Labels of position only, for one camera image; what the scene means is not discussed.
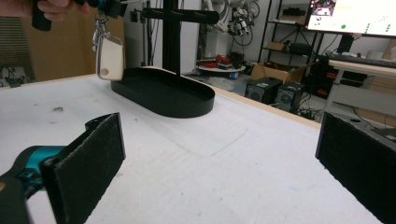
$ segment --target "black stand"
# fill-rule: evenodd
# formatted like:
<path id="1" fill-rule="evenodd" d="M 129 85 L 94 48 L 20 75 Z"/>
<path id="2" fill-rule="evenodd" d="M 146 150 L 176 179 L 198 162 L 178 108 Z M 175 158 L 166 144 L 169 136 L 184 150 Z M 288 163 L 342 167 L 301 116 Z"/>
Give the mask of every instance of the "black stand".
<path id="1" fill-rule="evenodd" d="M 165 1 L 164 9 L 144 8 L 142 16 L 164 20 L 163 68 L 127 68 L 111 89 L 154 113 L 171 118 L 195 118 L 213 108 L 215 92 L 200 82 L 180 75 L 180 23 L 216 23 L 215 11 L 176 9 L 177 1 Z"/>
<path id="2" fill-rule="evenodd" d="M 343 35 L 338 45 L 337 53 L 349 52 L 352 48 L 354 38 L 352 35 Z"/>

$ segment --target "cardboard box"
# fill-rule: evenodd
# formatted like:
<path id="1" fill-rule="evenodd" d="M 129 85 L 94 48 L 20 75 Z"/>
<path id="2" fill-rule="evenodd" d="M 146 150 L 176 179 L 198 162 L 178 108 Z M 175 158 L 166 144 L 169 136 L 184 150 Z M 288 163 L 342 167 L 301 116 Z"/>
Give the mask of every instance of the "cardboard box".
<path id="1" fill-rule="evenodd" d="M 312 66 L 311 64 L 306 64 L 303 66 L 291 66 L 281 63 L 257 63 L 253 67 L 250 78 L 257 80 L 263 77 L 276 77 L 286 82 L 301 82 L 305 70 Z"/>
<path id="2" fill-rule="evenodd" d="M 396 97 L 396 80 L 385 77 L 374 77 L 373 82 L 369 87 L 369 90 L 394 94 Z M 396 127 L 395 116 L 385 115 L 379 112 L 375 112 L 367 109 L 361 109 L 361 108 L 358 109 L 358 114 L 363 118 L 375 120 L 379 123 L 384 123 L 387 124 L 388 126 Z"/>
<path id="3" fill-rule="evenodd" d="M 279 18 L 281 21 L 296 21 L 300 25 L 305 24 L 305 16 L 285 16 L 282 15 Z"/>
<path id="4" fill-rule="evenodd" d="M 275 50 L 283 50 L 285 48 L 285 45 L 280 42 L 269 42 L 267 48 L 275 49 Z"/>

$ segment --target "keychain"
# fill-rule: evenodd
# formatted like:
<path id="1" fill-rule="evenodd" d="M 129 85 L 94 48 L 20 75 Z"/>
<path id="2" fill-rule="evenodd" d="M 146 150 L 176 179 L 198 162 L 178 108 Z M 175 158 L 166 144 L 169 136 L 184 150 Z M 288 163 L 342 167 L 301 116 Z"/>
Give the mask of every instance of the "keychain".
<path id="1" fill-rule="evenodd" d="M 102 11 L 98 11 L 95 18 L 92 50 L 96 51 L 96 75 L 104 80 L 122 80 L 124 68 L 122 41 L 107 31 L 108 19 Z"/>

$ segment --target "red object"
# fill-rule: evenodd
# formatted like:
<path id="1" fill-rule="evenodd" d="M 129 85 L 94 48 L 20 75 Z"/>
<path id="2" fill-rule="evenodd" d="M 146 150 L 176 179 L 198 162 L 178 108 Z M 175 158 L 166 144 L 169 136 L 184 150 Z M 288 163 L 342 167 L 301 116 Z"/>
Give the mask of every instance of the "red object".
<path id="1" fill-rule="evenodd" d="M 222 64 L 230 64 L 231 63 L 231 60 L 228 58 L 228 57 L 226 57 L 226 56 L 224 56 L 224 55 L 216 55 L 216 62 L 217 63 L 222 63 Z"/>
<path id="2" fill-rule="evenodd" d="M 200 66 L 202 67 L 208 67 L 208 68 L 217 68 L 218 64 L 215 62 L 203 62 L 203 63 L 199 63 Z"/>

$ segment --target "black equipment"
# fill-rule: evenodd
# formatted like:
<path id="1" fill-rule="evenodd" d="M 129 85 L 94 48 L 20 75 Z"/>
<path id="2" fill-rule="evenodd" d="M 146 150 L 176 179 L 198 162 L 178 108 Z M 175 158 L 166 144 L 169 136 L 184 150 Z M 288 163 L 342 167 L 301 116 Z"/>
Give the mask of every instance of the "black equipment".
<path id="1" fill-rule="evenodd" d="M 311 55 L 312 47 L 308 44 L 291 43 L 289 45 L 289 52 L 292 54 Z"/>
<path id="2" fill-rule="evenodd" d="M 245 97 L 266 105 L 273 104 L 277 89 L 282 83 L 282 80 L 275 77 L 263 77 L 258 80 L 250 80 L 247 83 Z"/>
<path id="3" fill-rule="evenodd" d="M 304 93 L 304 84 L 287 82 L 277 90 L 275 103 L 277 108 L 295 114 Z"/>
<path id="4" fill-rule="evenodd" d="M 118 113 L 85 127 L 69 146 L 28 147 L 0 175 L 1 223 L 31 223 L 26 200 L 41 189 L 49 195 L 57 223 L 87 220 L 120 169 L 125 151 Z"/>
<path id="5" fill-rule="evenodd" d="M 380 221 L 396 223 L 396 143 L 364 124 L 325 113 L 316 157 Z"/>

